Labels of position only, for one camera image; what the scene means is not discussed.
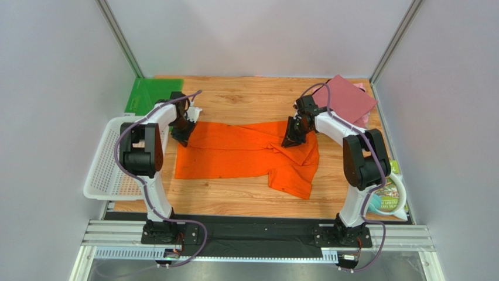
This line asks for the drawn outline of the orange t shirt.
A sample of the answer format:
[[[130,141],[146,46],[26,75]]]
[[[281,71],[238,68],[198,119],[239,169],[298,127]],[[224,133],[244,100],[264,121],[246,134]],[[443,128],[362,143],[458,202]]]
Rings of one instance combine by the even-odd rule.
[[[186,147],[177,147],[176,179],[267,176],[268,186],[309,199],[319,165],[315,133],[285,148],[286,121],[246,125],[198,122]]]

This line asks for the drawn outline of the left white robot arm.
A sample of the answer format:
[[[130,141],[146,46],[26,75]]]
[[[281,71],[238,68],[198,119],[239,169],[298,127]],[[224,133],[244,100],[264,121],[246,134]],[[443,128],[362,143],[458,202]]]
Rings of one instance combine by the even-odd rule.
[[[146,237],[177,235],[177,220],[162,185],[160,171],[168,136],[187,146],[197,125],[200,108],[192,107],[194,94],[174,91],[168,100],[159,100],[142,119],[124,123],[114,148],[114,159],[120,170],[132,177],[141,189],[148,219]]]

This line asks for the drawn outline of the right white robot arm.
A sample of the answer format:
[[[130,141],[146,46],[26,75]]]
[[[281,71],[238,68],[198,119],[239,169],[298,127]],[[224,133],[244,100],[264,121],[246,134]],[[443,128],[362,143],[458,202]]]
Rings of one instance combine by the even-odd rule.
[[[332,247],[371,247],[364,216],[367,196],[384,185],[391,173],[382,133],[355,126],[327,106],[319,107],[311,95],[295,101],[296,113],[289,117],[282,146],[299,146],[312,131],[322,133],[343,148],[343,171],[348,182],[343,208],[330,227],[316,227],[316,245]]]

